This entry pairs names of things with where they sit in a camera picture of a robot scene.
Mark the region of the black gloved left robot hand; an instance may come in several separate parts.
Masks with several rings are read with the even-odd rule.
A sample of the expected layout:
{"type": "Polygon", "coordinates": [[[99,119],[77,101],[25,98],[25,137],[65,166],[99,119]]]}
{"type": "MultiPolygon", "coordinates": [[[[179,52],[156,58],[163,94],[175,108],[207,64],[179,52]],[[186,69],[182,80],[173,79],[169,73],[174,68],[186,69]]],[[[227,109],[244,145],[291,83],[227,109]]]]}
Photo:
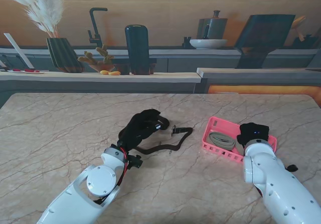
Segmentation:
{"type": "Polygon", "coordinates": [[[127,126],[118,134],[117,146],[129,152],[137,147],[142,140],[157,131],[160,112],[156,109],[146,109],[135,114],[127,126]]]}

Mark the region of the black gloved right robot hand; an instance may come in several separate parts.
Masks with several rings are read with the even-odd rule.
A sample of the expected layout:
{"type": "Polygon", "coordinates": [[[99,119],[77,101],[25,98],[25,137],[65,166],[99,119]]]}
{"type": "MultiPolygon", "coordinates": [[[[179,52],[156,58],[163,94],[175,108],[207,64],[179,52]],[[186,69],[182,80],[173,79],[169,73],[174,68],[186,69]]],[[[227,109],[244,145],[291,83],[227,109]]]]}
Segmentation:
{"type": "Polygon", "coordinates": [[[259,125],[255,123],[241,124],[240,134],[237,136],[237,141],[245,149],[248,142],[256,139],[268,141],[269,126],[259,125]]]}

